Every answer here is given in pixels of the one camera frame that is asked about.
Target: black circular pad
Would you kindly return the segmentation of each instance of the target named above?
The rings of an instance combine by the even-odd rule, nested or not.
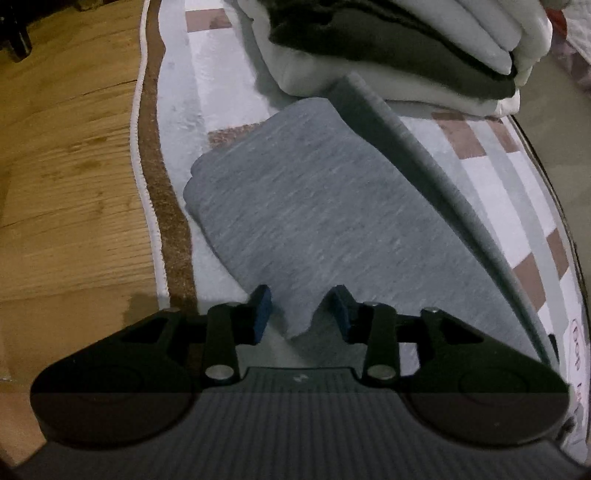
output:
[[[193,401],[191,377],[154,345],[99,342],[45,369],[31,406],[48,439],[109,448],[170,427]]]
[[[564,422],[568,390],[552,370],[516,352],[446,353],[421,367],[409,395],[418,415],[443,434],[514,446],[551,436]]]

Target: dark green folded shirt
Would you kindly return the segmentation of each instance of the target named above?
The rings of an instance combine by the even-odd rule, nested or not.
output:
[[[481,99],[515,94],[501,75],[409,13],[382,0],[261,0],[269,40],[317,55],[364,60],[414,73]]]

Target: brown rug trim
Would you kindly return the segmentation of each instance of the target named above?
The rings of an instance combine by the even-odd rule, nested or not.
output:
[[[160,3],[161,0],[151,0],[147,12],[148,61],[139,101],[139,156],[160,228],[162,257],[170,304],[174,307],[195,311],[197,309],[197,295],[191,261],[192,246],[189,223],[178,205],[164,166],[156,119],[158,73],[165,51],[158,27]]]

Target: white folded garment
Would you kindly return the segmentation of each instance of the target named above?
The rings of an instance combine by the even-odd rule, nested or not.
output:
[[[511,73],[511,56],[456,0],[391,0],[433,27],[448,40],[503,75]]]
[[[540,0],[498,0],[498,2],[523,29],[521,41],[513,51],[517,68],[515,85],[523,87],[530,77],[532,67],[550,51],[552,23]]]
[[[499,46],[512,51],[521,40],[521,26],[496,0],[457,0]]]
[[[460,95],[441,84],[391,67],[365,61],[313,55],[269,40],[269,16],[257,0],[238,0],[253,19],[252,30],[261,56],[281,90],[294,96],[317,96],[335,81],[356,71],[385,100],[422,102],[474,116],[505,116],[519,111],[519,91],[504,100]]]

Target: gray garment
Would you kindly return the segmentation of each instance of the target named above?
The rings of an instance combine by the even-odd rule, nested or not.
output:
[[[351,98],[355,85],[345,85],[333,92],[336,103],[334,95]],[[358,115],[375,120],[364,109]],[[454,229],[328,100],[289,106],[201,156],[191,173],[187,209],[244,289],[271,287],[286,336],[306,331],[328,290],[344,284],[359,301],[404,314],[437,306],[526,355],[546,356]],[[298,346],[326,366],[334,330],[316,331]]]
[[[540,359],[558,372],[544,326],[498,244],[427,149],[359,75],[337,82],[328,98],[353,131],[380,150],[469,246],[512,305]]]

